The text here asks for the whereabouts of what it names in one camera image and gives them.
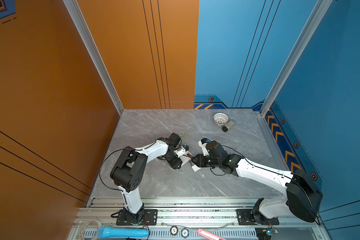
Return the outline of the aluminium corner post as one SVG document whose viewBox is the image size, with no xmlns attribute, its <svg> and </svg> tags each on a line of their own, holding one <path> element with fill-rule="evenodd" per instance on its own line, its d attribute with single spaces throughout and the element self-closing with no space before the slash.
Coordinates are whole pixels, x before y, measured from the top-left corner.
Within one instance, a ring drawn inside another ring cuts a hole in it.
<svg viewBox="0 0 360 240">
<path fill-rule="evenodd" d="M 102 56 L 98 50 L 95 40 L 91 34 L 88 24 L 84 18 L 84 15 L 80 9 L 77 1 L 74 0 L 63 0 L 66 9 L 73 20 L 73 23 L 89 53 L 94 66 L 96 67 L 98 74 L 119 114 L 122 115 L 124 111 L 121 99 L 116 91 L 114 83 L 110 77 L 110 74 L 106 68 L 106 65 L 102 59 Z"/>
<path fill-rule="evenodd" d="M 308 17 L 297 41 L 295 42 L 287 60 L 285 61 L 279 75 L 271 87 L 269 94 L 267 95 L 267 98 L 260 110 L 261 117 L 264 118 L 268 110 L 270 110 L 272 103 L 275 101 L 277 95 L 288 79 L 290 73 L 298 62 L 301 54 L 315 33 L 332 2 L 332 0 L 319 0 L 315 4 L 315 7 Z"/>
</svg>

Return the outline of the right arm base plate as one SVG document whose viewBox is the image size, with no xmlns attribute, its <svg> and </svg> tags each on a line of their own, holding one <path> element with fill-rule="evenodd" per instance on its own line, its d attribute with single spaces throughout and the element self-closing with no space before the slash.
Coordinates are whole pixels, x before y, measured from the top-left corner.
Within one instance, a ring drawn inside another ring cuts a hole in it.
<svg viewBox="0 0 360 240">
<path fill-rule="evenodd" d="M 249 225 L 273 225 L 277 226 L 280 224 L 277 217 L 267 219 L 260 212 L 252 213 L 252 210 L 249 209 L 237 209 L 237 220 L 240 226 L 249 226 Z"/>
</svg>

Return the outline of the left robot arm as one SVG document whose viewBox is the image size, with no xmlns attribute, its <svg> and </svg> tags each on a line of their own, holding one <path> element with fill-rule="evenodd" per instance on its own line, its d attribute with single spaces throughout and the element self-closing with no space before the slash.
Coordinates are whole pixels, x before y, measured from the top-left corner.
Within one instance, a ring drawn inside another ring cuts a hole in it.
<svg viewBox="0 0 360 240">
<path fill-rule="evenodd" d="M 110 178 L 122 192 L 125 201 L 124 213 L 134 221 L 144 215 L 139 185 L 143 180 L 146 165 L 154 159 L 163 159 L 172 169 L 180 169 L 182 156 L 187 156 L 189 147 L 182 145 L 179 135 L 172 133 L 168 138 L 158 138 L 152 144 L 140 148 L 124 148 L 111 170 Z"/>
</svg>

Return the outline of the glass jar with black lid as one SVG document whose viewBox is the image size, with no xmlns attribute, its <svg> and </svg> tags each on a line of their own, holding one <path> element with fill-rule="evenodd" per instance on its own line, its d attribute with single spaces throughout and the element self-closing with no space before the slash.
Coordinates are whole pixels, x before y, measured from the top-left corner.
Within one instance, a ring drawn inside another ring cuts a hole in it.
<svg viewBox="0 0 360 240">
<path fill-rule="evenodd" d="M 225 125 L 223 125 L 222 130 L 224 132 L 228 132 L 230 131 L 234 126 L 236 125 L 236 122 L 233 120 L 230 120 L 229 122 L 227 122 Z"/>
</svg>

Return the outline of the clear tape roll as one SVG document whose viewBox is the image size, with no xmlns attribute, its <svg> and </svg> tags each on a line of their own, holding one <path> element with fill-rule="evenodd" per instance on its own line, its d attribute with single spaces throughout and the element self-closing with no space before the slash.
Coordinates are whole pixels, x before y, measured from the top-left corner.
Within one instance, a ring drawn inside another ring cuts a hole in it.
<svg viewBox="0 0 360 240">
<path fill-rule="evenodd" d="M 98 220 L 89 220 L 80 228 L 77 239 L 78 240 L 97 240 L 98 232 L 103 224 Z"/>
</svg>

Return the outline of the aluminium corner post right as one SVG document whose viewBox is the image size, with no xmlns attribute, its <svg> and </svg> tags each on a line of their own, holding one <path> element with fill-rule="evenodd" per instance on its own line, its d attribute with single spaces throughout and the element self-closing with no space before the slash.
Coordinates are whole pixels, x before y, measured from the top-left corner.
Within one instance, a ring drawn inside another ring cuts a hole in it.
<svg viewBox="0 0 360 240">
<path fill-rule="evenodd" d="M 261 117 L 264 118 L 268 110 L 270 110 L 272 103 L 275 101 L 277 95 L 288 79 L 290 73 L 298 62 L 301 54 L 315 33 L 332 2 L 332 0 L 319 0 L 315 4 L 315 7 L 308 17 L 297 41 L 295 42 L 287 60 L 285 61 L 279 75 L 271 87 L 269 94 L 267 95 L 267 98 L 260 110 Z"/>
</svg>

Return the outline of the aluminium corner post left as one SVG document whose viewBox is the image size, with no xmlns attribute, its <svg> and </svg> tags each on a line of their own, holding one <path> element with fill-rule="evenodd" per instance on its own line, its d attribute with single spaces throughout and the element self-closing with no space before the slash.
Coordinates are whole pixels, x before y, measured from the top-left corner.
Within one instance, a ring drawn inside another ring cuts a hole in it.
<svg viewBox="0 0 360 240">
<path fill-rule="evenodd" d="M 73 23 L 89 53 L 94 66 L 96 67 L 98 74 L 119 114 L 122 115 L 124 111 L 121 99 L 116 91 L 114 83 L 110 77 L 110 74 L 106 68 L 106 65 L 102 59 L 102 56 L 98 50 L 95 40 L 91 34 L 88 24 L 84 18 L 84 15 L 80 9 L 77 1 L 74 0 L 63 0 L 66 9 L 73 20 Z"/>
</svg>

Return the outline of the small green circuit board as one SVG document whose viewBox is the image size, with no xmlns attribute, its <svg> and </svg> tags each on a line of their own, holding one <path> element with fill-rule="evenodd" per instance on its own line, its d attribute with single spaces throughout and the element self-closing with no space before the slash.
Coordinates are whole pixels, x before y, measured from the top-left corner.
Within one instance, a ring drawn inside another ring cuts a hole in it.
<svg viewBox="0 0 360 240">
<path fill-rule="evenodd" d="M 270 229 L 255 229 L 256 236 L 259 240 L 271 240 L 272 236 L 278 234 L 278 230 L 270 230 Z"/>
</svg>

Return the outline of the patterned white ceramic bowl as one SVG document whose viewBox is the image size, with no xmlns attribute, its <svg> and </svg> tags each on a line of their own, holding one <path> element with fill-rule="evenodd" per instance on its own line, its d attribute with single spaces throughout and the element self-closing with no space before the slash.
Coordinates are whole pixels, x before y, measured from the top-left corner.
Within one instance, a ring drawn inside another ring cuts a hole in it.
<svg viewBox="0 0 360 240">
<path fill-rule="evenodd" d="M 224 113 L 216 113 L 213 116 L 213 120 L 216 125 L 224 126 L 229 121 L 229 117 Z"/>
</svg>

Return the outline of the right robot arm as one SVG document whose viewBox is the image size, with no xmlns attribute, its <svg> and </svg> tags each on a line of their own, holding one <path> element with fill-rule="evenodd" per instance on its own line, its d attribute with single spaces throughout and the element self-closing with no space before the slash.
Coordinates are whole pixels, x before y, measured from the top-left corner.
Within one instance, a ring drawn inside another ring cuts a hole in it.
<svg viewBox="0 0 360 240">
<path fill-rule="evenodd" d="M 219 168 L 226 175 L 248 178 L 281 193 L 279 197 L 259 198 L 256 201 L 251 210 L 255 224 L 274 224 L 279 217 L 287 216 L 318 223 L 323 194 L 305 171 L 297 169 L 291 172 L 261 165 L 239 152 L 228 154 L 220 143 L 206 138 L 199 141 L 199 146 L 203 152 L 192 159 L 198 168 Z"/>
</svg>

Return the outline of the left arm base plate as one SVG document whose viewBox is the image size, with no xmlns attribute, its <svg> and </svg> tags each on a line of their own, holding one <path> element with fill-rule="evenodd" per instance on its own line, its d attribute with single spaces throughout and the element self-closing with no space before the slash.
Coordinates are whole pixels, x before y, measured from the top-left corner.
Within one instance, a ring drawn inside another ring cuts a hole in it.
<svg viewBox="0 0 360 240">
<path fill-rule="evenodd" d="M 127 209 L 123 208 L 118 211 L 116 225 L 117 226 L 155 226 L 158 220 L 157 209 L 143 209 L 138 211 L 136 214 L 130 213 Z"/>
</svg>

